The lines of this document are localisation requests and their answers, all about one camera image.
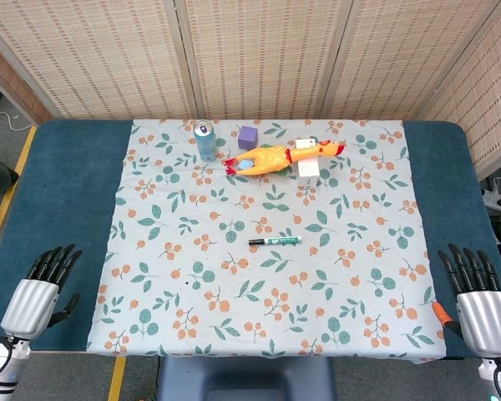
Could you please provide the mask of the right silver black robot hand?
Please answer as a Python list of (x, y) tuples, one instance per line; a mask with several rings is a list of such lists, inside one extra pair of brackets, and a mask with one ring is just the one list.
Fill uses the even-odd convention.
[(439, 251), (454, 290), (458, 320), (434, 301), (432, 310), (442, 324), (464, 340), (478, 357), (501, 358), (501, 286), (494, 264), (483, 251), (450, 243), (449, 253)]

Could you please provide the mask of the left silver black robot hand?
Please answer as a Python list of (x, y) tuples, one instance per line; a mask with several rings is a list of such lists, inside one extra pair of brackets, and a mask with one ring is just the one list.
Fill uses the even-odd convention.
[(74, 244), (39, 255), (8, 304), (1, 328), (11, 338), (32, 341), (74, 312), (80, 295), (74, 293), (64, 309), (55, 307), (76, 261), (83, 252)]

